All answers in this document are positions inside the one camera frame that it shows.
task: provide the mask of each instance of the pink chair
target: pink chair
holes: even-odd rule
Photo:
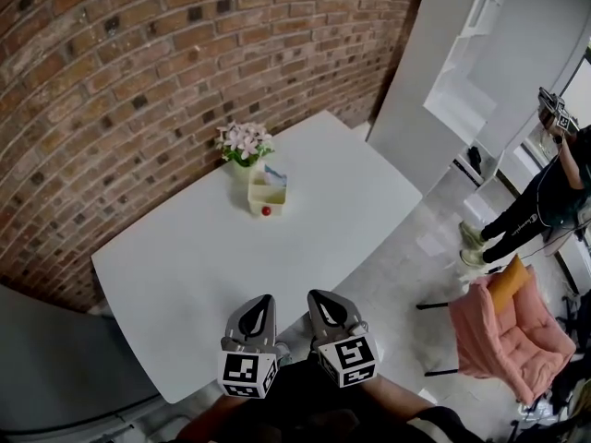
[[[450,304],[416,306],[448,306],[458,347],[459,369],[425,376],[460,372],[480,379],[498,377],[526,405],[549,388],[576,347],[546,308],[534,270],[527,269],[530,279],[497,316],[488,292],[494,275],[476,279],[466,295]]]

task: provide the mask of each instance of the tiled floor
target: tiled floor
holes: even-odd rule
[[[484,439],[503,441],[518,404],[497,379],[450,375],[426,378],[433,368],[457,367],[454,335],[446,309],[419,312],[421,302],[443,302],[463,294],[477,274],[458,257],[461,219],[485,224],[506,209],[513,197],[497,180],[478,195],[471,182],[452,168],[394,233],[335,292],[355,301],[383,354],[380,372],[414,392],[428,392],[440,405],[460,414],[466,426]],[[525,257],[542,246],[538,238],[519,250]],[[506,264],[508,258],[499,261]],[[566,280],[553,257],[543,252],[524,260],[534,265],[538,287],[554,315],[562,312]],[[308,353],[311,332],[302,318],[282,334],[295,360]],[[146,435],[176,415],[192,417],[219,395],[216,384],[139,422]],[[166,438],[169,435],[157,435]]]

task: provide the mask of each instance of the black sleeve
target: black sleeve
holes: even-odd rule
[[[445,407],[427,409],[407,425],[429,436],[435,443],[440,443],[437,440],[437,434],[440,433],[438,429],[453,443],[482,443],[479,437],[465,428],[456,412]]]
[[[579,175],[585,189],[591,189],[591,125],[576,134],[574,160],[579,166]]]

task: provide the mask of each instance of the white wall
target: white wall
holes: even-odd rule
[[[590,10],[591,0],[505,1],[469,75],[498,104],[477,137],[490,154],[498,155],[530,120],[538,88],[554,88],[574,53],[583,57]]]
[[[579,121],[579,127],[591,125],[591,64],[585,59],[562,94],[566,108]]]
[[[426,194],[464,147],[423,107],[474,0],[422,0],[368,143]]]

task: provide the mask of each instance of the brick wall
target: brick wall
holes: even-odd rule
[[[410,2],[0,0],[0,282],[87,310],[90,255],[219,164],[216,126],[367,120]]]

